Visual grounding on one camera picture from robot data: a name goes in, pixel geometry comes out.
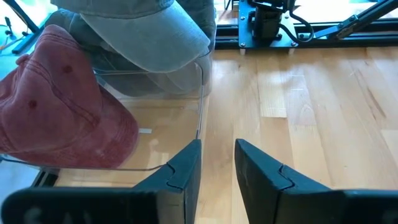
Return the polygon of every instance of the cap brim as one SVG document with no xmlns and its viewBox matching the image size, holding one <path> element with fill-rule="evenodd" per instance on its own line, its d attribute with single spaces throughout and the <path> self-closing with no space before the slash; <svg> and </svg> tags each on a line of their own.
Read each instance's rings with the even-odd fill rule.
<svg viewBox="0 0 398 224">
<path fill-rule="evenodd" d="M 67 168 L 120 167 L 130 158 L 137 146 L 139 129 L 130 112 L 106 91 L 99 87 L 103 107 L 99 125 L 74 144 L 56 151 L 10 153 L 32 164 Z"/>
<path fill-rule="evenodd" d="M 115 51 L 149 72 L 175 71 L 205 54 L 210 44 L 177 1 L 136 19 L 81 16 Z"/>
</svg>

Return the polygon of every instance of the red fabric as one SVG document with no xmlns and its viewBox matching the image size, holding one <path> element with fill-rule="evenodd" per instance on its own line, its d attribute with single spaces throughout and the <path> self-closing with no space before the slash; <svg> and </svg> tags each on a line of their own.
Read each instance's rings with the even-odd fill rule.
<svg viewBox="0 0 398 224">
<path fill-rule="evenodd" d="M 0 152 L 47 166 L 118 167 L 137 123 L 96 82 L 72 36 L 47 26 L 30 55 L 0 82 Z"/>
</svg>

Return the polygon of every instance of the plastic container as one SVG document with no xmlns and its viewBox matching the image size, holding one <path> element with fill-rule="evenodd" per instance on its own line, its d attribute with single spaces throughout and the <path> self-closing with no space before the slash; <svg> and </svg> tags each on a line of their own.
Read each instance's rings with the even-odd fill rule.
<svg viewBox="0 0 398 224">
<path fill-rule="evenodd" d="M 135 151 L 117 169 L 31 165 L 57 174 L 56 186 L 132 187 L 136 185 L 178 154 L 192 140 L 200 139 L 203 98 L 211 90 L 211 55 L 212 52 L 182 68 L 184 72 L 191 72 L 190 75 L 195 77 L 192 79 L 194 82 L 189 83 L 192 85 L 186 85 L 190 87 L 186 94 L 163 91 L 142 96 L 127 96 L 111 86 L 113 81 L 120 82 L 116 77 L 123 75 L 100 76 L 107 81 L 100 82 L 102 86 L 132 113 L 140 130 Z M 159 76 L 152 73 L 137 73 L 137 75 Z"/>
</svg>

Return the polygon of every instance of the wooden floor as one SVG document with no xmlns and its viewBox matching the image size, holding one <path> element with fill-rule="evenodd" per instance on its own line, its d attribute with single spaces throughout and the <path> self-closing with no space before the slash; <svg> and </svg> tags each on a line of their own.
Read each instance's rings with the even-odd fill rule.
<svg viewBox="0 0 398 224">
<path fill-rule="evenodd" d="M 398 48 L 216 51 L 212 80 L 197 223 L 248 222 L 236 138 L 334 189 L 398 189 Z M 195 106 L 124 103 L 156 136 L 144 137 L 129 167 L 161 164 L 192 138 L 184 130 L 196 128 Z M 150 173 L 66 170 L 58 185 L 130 187 Z"/>
</svg>

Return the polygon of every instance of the gray fabric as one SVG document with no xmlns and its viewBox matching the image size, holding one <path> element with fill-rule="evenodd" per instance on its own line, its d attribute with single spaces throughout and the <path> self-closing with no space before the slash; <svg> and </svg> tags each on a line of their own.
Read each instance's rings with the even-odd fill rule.
<svg viewBox="0 0 398 224">
<path fill-rule="evenodd" d="M 150 72 L 182 68 L 207 53 L 210 44 L 209 38 L 174 0 L 51 3 L 79 13 L 117 53 Z"/>
<path fill-rule="evenodd" d="M 208 50 L 212 52 L 216 32 L 213 0 L 181 0 L 179 2 L 211 40 Z M 148 73 L 117 54 L 79 14 L 60 9 L 50 16 L 46 26 L 48 24 L 56 24 L 69 31 L 91 59 L 96 74 L 125 95 L 187 94 L 199 89 L 200 71 L 203 72 L 205 83 L 208 83 L 210 79 L 211 54 L 199 57 L 175 72 Z"/>
</svg>

